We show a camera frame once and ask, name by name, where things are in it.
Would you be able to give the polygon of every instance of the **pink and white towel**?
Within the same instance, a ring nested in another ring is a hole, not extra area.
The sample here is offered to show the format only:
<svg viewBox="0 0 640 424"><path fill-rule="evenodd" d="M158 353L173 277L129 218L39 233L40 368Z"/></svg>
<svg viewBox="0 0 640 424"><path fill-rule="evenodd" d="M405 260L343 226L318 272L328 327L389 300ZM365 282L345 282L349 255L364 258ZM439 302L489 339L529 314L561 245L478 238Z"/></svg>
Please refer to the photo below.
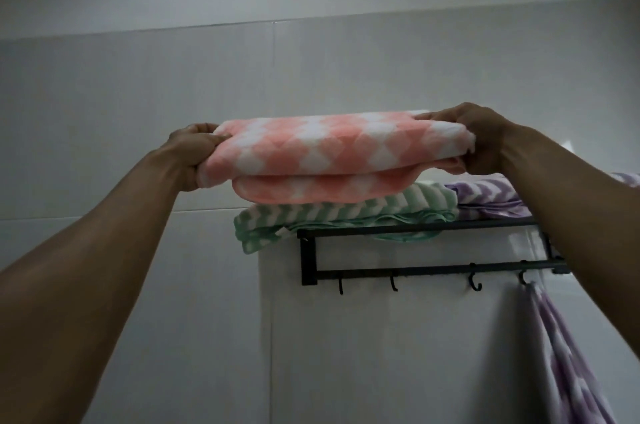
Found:
<svg viewBox="0 0 640 424"><path fill-rule="evenodd" d="M198 167L198 185L232 180L256 203L357 203L399 193L428 168L464 173L474 135L413 119L421 112L226 121L214 134L232 137Z"/></svg>

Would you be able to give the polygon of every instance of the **metal bar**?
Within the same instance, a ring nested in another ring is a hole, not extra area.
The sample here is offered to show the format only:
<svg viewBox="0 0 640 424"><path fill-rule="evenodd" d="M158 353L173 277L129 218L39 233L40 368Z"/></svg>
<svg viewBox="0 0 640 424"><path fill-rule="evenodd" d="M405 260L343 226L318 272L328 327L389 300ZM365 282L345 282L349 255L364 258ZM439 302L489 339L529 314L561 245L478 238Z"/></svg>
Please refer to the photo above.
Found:
<svg viewBox="0 0 640 424"><path fill-rule="evenodd" d="M344 229L299 229L299 239L312 237L334 237L341 235L396 234L423 231L489 229L493 227L522 227L538 225L533 217L500 218L496 220L457 220L433 224L413 224L401 226L348 227Z"/></svg>
<svg viewBox="0 0 640 424"><path fill-rule="evenodd" d="M300 269L303 286L315 286L318 283L316 239L313 237L300 239Z"/></svg>
<svg viewBox="0 0 640 424"><path fill-rule="evenodd" d="M409 275L440 275L440 274L470 274L471 272L499 272L519 271L523 269L556 269L567 270L564 261L521 261L500 262L492 264L468 264L453 266L418 266L418 267L394 267L379 269L340 269L316 271L317 279L355 279L359 277L397 277Z"/></svg>

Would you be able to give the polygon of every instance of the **towel rack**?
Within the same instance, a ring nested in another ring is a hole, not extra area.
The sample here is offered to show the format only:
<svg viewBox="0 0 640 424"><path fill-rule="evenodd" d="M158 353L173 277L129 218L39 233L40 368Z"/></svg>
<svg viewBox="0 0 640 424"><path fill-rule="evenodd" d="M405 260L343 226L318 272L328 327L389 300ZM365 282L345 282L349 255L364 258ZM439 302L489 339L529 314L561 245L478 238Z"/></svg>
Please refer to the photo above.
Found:
<svg viewBox="0 0 640 424"><path fill-rule="evenodd" d="M342 280L357 277L389 277L394 291L394 277L410 275L441 275L441 274L469 274L469 283L473 289L480 291L482 284L476 286L473 283L473 275L479 272L497 271L523 271L527 269L552 269L556 274L568 274L570 270L563 257L552 247L546 233L540 230L540 235L545 247L546 259L541 261L517 261L500 262L490 264L464 264L441 266L412 266L394 268L371 269L339 269L318 270L316 260L316 238L336 237L346 235L413 233L423 231L488 229L494 227L523 227L538 226L533 217L503 218L497 220L458 220L456 222L436 222L432 224L415 224L403 226L376 226L376 227L348 227L342 229L299 229L300 239L300 269L303 286L314 286L319 280L338 279L340 294L342 294Z"/></svg>

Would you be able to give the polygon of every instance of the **black towel rack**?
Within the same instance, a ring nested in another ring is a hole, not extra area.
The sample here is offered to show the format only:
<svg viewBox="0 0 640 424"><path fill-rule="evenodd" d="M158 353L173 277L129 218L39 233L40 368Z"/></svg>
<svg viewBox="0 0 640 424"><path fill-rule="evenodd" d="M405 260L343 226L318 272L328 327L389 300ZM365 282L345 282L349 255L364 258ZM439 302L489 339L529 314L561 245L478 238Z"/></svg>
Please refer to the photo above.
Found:
<svg viewBox="0 0 640 424"><path fill-rule="evenodd" d="M540 236L545 247L547 258L541 261L517 261L500 262L490 264L464 264L446 266L412 266L394 268L372 268L372 269L342 269L342 270L318 270L316 260L316 238L335 237L345 235L367 235L367 234L391 234L391 233L413 233L423 231L445 231L445 230L466 230L466 229L487 229L493 227L522 227L538 226L533 217L524 218L504 218L499 220L458 220L456 222L436 222L433 224L416 224L404 226L381 226L381 227L350 227L343 229L299 229L297 232L300 239L300 269L303 286L313 286L323 279L337 279L339 282L340 294L342 291L342 280L357 277L389 277L393 291L397 291L394 278L398 276L410 275L441 275L441 274L469 274L469 284L475 291L482 289L482 284L476 284L473 276L478 272L497 271L520 271L519 278L522 281L522 272L528 269L552 269L556 274L568 274L570 272L566 262L560 254L552 247L546 233L540 228Z"/></svg>

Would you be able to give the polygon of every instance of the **hand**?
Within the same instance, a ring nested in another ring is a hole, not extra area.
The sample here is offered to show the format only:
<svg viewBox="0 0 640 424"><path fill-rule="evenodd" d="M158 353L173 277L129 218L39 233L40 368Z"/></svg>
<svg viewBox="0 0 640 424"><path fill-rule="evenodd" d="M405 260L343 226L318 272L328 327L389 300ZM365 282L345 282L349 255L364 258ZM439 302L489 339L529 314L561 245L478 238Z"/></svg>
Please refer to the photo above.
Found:
<svg viewBox="0 0 640 424"><path fill-rule="evenodd" d="M492 109L470 102L436 113L419 114L415 119L460 123L475 134L476 151L463 157L467 172L472 175L502 172L504 139L509 130L517 127Z"/></svg>
<svg viewBox="0 0 640 424"><path fill-rule="evenodd" d="M182 192L191 192L198 188L196 167L213 153L217 145L230 137L210 134L217 127L218 125L212 123L198 123L178 129L156 150L158 157L177 168Z"/></svg>

